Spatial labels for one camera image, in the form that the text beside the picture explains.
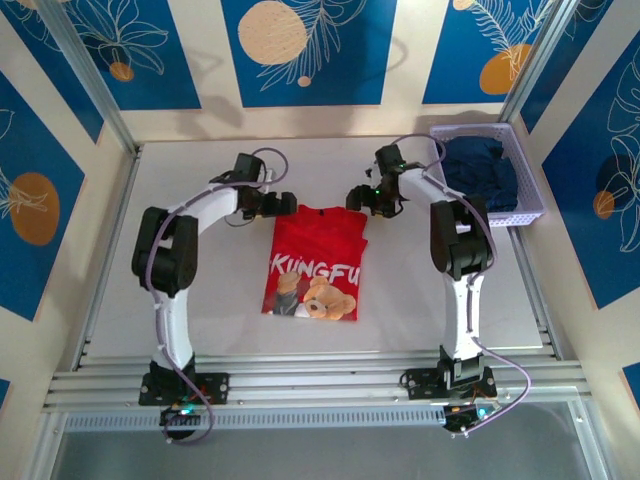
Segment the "red t-shirt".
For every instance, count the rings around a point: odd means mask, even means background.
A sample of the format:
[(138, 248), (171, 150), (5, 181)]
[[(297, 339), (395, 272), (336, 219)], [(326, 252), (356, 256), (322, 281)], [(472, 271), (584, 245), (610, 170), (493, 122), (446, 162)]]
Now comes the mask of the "red t-shirt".
[(275, 222), (264, 314), (355, 322), (367, 217), (305, 205)]

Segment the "dark blue garment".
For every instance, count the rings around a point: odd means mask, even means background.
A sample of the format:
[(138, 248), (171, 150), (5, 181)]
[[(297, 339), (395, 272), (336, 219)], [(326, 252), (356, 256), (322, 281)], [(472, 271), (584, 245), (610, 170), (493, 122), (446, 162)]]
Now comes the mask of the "dark blue garment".
[(481, 136), (459, 136), (444, 143), (442, 170), (447, 185), (486, 201), (489, 212), (511, 212), (518, 205), (518, 180), (503, 144)]

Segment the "lavender plastic basket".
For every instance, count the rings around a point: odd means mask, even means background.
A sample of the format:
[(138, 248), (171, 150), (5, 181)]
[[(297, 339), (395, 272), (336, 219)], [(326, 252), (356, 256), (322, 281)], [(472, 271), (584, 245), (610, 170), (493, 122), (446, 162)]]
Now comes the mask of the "lavender plastic basket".
[(517, 178), (517, 204), (510, 212), (491, 212), (489, 221), (492, 227), (525, 226), (545, 213), (540, 190), (534, 180), (527, 158), (508, 123), (484, 123), (466, 125), (436, 125), (430, 134), (442, 142), (459, 137), (490, 138), (503, 147), (502, 158), (508, 158)]

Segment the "blue floral wall panel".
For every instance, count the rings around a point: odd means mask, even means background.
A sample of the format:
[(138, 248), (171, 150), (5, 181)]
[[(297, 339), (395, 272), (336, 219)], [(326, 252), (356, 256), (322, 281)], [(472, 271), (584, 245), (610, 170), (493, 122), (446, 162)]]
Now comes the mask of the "blue floral wall panel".
[(84, 178), (0, 72), (0, 307), (35, 319)]
[(67, 103), (89, 138), (97, 143), (104, 119), (30, 0), (0, 0), (0, 11)]
[(120, 109), (201, 107), (168, 0), (69, 0), (63, 8)]
[(504, 101), (555, 2), (450, 0), (423, 103)]
[(640, 287), (640, 40), (615, 62), (543, 170), (596, 306)]
[(221, 0), (246, 108), (378, 105), (397, 0)]
[(531, 133), (613, 0), (579, 0), (562, 36), (520, 110)]

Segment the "aluminium frame post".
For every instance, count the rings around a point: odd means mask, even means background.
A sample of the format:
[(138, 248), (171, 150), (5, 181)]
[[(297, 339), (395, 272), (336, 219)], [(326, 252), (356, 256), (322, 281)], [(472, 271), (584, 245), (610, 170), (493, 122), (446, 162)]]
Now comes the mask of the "aluminium frame post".
[(33, 0), (36, 10), (98, 112), (123, 149), (136, 158), (134, 141), (120, 109), (71, 20), (57, 0)]
[(580, 0), (554, 0), (551, 4), (551, 12), (505, 99), (497, 119), (499, 123), (512, 123), (519, 116), (579, 2)]

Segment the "aluminium base frame rails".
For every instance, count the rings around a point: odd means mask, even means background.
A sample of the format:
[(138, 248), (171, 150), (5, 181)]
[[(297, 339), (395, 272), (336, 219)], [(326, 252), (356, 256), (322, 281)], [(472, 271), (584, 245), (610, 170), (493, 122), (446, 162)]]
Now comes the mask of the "aluminium base frame rails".
[[(514, 350), (507, 357), (532, 378), (531, 400), (565, 394), (590, 397), (582, 366), (560, 360), (550, 347)], [(431, 367), (434, 350), (332, 354), (200, 356), (200, 372), (230, 376), (233, 408), (405, 404), (400, 385), (408, 369)], [(86, 357), (75, 371), (59, 371), (45, 395), (46, 412), (134, 409), (148, 366), (140, 357)]]

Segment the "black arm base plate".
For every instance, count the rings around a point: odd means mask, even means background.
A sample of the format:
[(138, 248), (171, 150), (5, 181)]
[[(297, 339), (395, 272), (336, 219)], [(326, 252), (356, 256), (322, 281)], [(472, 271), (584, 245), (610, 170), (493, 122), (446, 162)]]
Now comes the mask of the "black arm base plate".
[(468, 400), (478, 396), (495, 398), (497, 387), (493, 372), (485, 366), (479, 378), (464, 380), (457, 386), (446, 385), (444, 374), (437, 368), (406, 370), (399, 379), (399, 385), (408, 392), (410, 400)]
[[(229, 394), (227, 373), (196, 373), (192, 383), (212, 405), (224, 405)], [(174, 371), (162, 377), (147, 373), (143, 376), (138, 404), (141, 406), (203, 405), (200, 396)]]

